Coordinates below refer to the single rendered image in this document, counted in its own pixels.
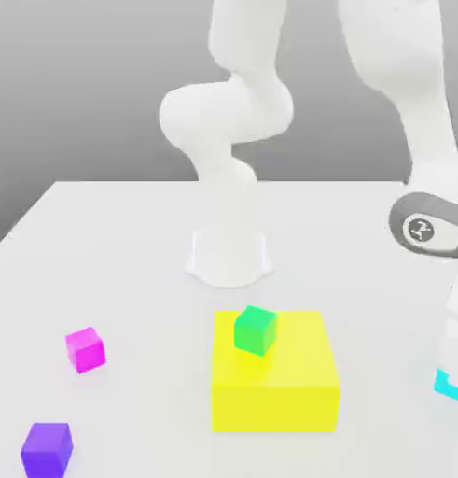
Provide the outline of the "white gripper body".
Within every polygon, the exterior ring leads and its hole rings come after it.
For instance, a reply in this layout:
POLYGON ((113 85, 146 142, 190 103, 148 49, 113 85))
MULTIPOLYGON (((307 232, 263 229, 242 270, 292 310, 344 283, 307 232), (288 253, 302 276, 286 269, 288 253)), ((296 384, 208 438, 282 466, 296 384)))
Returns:
POLYGON ((458 371, 458 319, 448 317, 441 347, 441 368, 458 371))

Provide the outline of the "small green cube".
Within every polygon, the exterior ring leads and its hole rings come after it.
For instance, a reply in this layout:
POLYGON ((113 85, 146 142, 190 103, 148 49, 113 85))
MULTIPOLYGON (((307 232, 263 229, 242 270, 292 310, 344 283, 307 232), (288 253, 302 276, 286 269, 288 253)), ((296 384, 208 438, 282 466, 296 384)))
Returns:
POLYGON ((234 346, 242 351, 265 356, 277 335, 277 315, 248 305, 234 323, 234 346))

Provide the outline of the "large yellow box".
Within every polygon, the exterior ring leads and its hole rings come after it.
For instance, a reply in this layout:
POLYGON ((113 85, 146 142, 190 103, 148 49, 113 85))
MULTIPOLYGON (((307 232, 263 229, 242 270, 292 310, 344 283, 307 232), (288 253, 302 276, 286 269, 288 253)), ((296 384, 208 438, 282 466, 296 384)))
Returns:
POLYGON ((340 379, 322 315, 279 311, 277 337, 261 357, 235 347, 238 311, 214 321, 214 431, 332 431, 340 379))

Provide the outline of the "small cyan cube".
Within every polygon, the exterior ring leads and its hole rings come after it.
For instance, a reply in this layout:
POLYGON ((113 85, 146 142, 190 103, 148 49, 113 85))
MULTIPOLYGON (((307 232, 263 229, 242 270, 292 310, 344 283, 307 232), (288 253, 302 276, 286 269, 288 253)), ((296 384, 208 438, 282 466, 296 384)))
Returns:
POLYGON ((437 369, 434 390, 448 398, 458 401, 458 385, 450 382, 450 376, 442 369, 437 369))

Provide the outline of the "small purple cube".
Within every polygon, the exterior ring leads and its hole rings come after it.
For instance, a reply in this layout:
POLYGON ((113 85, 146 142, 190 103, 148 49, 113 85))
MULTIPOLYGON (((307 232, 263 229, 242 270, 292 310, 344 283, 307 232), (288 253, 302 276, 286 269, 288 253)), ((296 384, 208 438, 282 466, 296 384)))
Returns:
POLYGON ((34 423, 21 449, 27 478, 63 478, 72 452, 68 423, 34 423))

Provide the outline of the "small magenta cube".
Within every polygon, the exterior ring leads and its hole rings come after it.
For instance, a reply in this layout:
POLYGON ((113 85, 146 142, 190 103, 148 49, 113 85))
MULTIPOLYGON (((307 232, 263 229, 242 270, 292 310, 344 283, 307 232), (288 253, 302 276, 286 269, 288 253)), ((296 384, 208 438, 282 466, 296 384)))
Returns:
POLYGON ((93 327, 66 335, 65 344, 68 358, 77 373, 85 373, 106 364, 103 340, 93 327))

